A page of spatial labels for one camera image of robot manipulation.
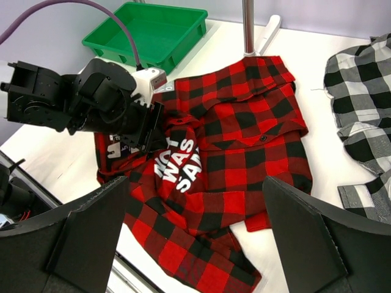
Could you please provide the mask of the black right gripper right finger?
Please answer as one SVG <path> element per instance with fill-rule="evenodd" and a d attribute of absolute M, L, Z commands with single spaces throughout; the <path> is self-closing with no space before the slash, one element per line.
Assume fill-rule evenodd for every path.
<path fill-rule="evenodd" d="M 390 225 L 268 176 L 263 195 L 290 292 L 390 292 Z"/>

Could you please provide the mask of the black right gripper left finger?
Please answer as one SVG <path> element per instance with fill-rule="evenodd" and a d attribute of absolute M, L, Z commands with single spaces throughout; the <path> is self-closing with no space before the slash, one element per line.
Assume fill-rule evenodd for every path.
<path fill-rule="evenodd" d="M 105 292 L 129 200 L 120 176 L 1 230 L 1 292 Z"/>

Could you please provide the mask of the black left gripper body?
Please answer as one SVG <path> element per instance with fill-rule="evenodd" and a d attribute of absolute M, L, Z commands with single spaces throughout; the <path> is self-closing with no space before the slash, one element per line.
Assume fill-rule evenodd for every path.
<path fill-rule="evenodd" d="M 167 148 L 167 140 L 163 130 L 164 105 L 152 102 L 141 104 L 141 95 L 137 94 L 126 105 L 122 120 L 120 141 L 143 153 L 151 153 Z"/>

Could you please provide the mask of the red black plaid shirt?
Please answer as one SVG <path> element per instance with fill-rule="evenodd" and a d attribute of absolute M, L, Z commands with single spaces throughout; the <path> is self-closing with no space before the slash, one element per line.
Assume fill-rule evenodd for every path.
<path fill-rule="evenodd" d="M 312 189 L 294 80 L 279 56 L 246 57 L 154 95 L 164 105 L 162 150 L 94 135 L 98 181 L 128 177 L 124 222 L 168 276 L 200 292 L 252 292 L 259 283 L 230 226 L 269 228 L 267 176 Z"/>

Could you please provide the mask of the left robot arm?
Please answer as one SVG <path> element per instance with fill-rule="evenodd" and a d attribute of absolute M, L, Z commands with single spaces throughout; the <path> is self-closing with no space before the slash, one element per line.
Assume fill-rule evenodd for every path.
<path fill-rule="evenodd" d="M 8 121 L 70 135 L 101 133 L 145 153 L 167 147 L 164 105 L 153 101 L 155 88 L 167 81 L 163 70 L 130 73 L 101 59 L 92 59 L 78 74 L 60 75 L 25 62 L 10 67 L 10 82 L 1 83 Z"/>

